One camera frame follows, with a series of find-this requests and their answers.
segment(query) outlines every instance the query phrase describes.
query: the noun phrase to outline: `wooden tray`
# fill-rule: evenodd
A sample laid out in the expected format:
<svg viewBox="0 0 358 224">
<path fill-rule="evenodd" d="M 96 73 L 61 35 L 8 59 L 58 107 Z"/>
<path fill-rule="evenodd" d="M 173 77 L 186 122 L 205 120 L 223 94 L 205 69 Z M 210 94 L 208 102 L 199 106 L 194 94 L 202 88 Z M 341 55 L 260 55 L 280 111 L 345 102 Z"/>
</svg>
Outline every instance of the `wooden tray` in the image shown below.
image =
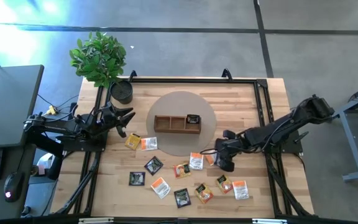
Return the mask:
<svg viewBox="0 0 358 224">
<path fill-rule="evenodd" d="M 186 122 L 186 116 L 155 115 L 154 131 L 160 133 L 199 134 L 201 132 L 201 118 L 198 124 L 189 124 Z"/>
</svg>

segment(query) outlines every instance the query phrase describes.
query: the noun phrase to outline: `computer mouse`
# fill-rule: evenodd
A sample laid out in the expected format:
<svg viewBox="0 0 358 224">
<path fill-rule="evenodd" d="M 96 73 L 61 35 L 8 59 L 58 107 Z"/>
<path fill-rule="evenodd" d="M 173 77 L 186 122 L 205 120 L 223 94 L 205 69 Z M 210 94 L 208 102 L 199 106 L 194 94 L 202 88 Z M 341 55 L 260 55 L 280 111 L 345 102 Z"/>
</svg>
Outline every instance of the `computer mouse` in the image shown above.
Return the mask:
<svg viewBox="0 0 358 224">
<path fill-rule="evenodd" d="M 4 185 L 5 201 L 15 202 L 20 198 L 23 188 L 24 173 L 15 171 L 6 177 Z"/>
</svg>

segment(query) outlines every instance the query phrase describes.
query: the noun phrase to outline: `potted plant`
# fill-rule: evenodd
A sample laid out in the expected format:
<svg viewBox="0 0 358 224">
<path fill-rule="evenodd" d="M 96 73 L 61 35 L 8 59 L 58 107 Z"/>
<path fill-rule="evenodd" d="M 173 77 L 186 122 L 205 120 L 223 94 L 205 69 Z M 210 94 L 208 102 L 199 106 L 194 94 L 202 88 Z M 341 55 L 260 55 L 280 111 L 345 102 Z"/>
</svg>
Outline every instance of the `potted plant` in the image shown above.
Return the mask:
<svg viewBox="0 0 358 224">
<path fill-rule="evenodd" d="M 125 48 L 117 38 L 96 32 L 96 37 L 89 33 L 89 40 L 77 40 L 78 49 L 70 50 L 71 66 L 76 67 L 76 74 L 94 82 L 95 87 L 109 88 L 111 96 L 122 104 L 132 101 L 132 85 L 121 80 L 118 75 L 124 73 Z"/>
</svg>

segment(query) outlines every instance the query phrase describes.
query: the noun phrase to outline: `concrete floor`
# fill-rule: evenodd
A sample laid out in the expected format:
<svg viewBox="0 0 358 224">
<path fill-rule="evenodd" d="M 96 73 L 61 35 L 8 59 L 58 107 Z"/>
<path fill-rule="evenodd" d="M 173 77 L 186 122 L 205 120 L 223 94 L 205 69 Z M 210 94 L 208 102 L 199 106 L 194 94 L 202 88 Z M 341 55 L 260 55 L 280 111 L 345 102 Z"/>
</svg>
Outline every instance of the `concrete floor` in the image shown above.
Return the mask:
<svg viewBox="0 0 358 224">
<path fill-rule="evenodd" d="M 260 0 L 266 29 L 358 30 L 358 1 Z M 208 27 L 257 29 L 252 0 L 0 1 L 0 22 L 82 27 Z M 259 34 L 109 33 L 127 49 L 125 74 L 266 77 Z M 86 32 L 21 31 L 0 26 L 0 64 L 43 64 L 40 94 L 59 104 L 78 94 L 81 78 L 68 51 Z M 267 35 L 274 77 L 284 78 L 291 106 L 316 93 L 334 108 L 358 90 L 358 35 Z M 48 104 L 40 98 L 35 112 Z M 302 140 L 315 213 L 358 221 L 356 165 L 339 121 L 307 125 Z M 36 160 L 43 154 L 37 153 Z M 53 184 L 32 184 L 27 204 L 40 215 Z"/>
</svg>

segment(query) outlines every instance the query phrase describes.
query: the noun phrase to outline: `black desk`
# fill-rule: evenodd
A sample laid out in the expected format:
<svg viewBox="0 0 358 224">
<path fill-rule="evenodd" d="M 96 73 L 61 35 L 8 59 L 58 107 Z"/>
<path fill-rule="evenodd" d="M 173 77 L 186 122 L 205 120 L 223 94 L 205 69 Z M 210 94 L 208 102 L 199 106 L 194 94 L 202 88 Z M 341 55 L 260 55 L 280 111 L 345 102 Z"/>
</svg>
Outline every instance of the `black desk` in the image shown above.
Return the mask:
<svg viewBox="0 0 358 224">
<path fill-rule="evenodd" d="M 4 148 L 0 179 L 0 219 L 20 217 L 25 203 L 35 146 L 24 145 L 23 121 L 33 113 L 43 72 L 43 65 L 0 68 L 0 147 Z M 16 171 L 23 150 L 19 169 L 25 173 L 22 193 L 16 202 L 7 203 L 3 191 L 5 179 Z"/>
</svg>

